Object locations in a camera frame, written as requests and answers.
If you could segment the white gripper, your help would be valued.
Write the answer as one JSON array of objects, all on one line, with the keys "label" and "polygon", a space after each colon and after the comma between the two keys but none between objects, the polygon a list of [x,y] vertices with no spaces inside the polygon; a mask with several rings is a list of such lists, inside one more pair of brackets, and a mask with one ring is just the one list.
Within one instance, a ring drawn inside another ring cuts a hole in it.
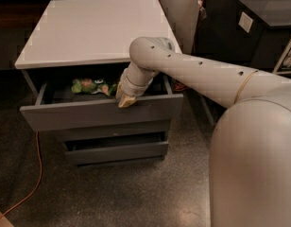
[{"label": "white gripper", "polygon": [[120,81],[117,84],[117,90],[115,98],[119,99],[118,107],[127,108],[136,102],[136,97],[142,96],[152,80],[145,85],[137,85],[130,82],[127,76],[127,72],[124,72],[120,77]]}]

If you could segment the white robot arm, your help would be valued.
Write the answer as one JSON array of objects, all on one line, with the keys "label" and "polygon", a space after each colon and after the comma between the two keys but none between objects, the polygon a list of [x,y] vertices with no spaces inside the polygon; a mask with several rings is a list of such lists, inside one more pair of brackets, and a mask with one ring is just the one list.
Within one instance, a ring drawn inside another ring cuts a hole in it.
[{"label": "white robot arm", "polygon": [[291,227],[291,79],[140,37],[116,96],[133,104],[160,72],[225,108],[210,147],[212,227]]}]

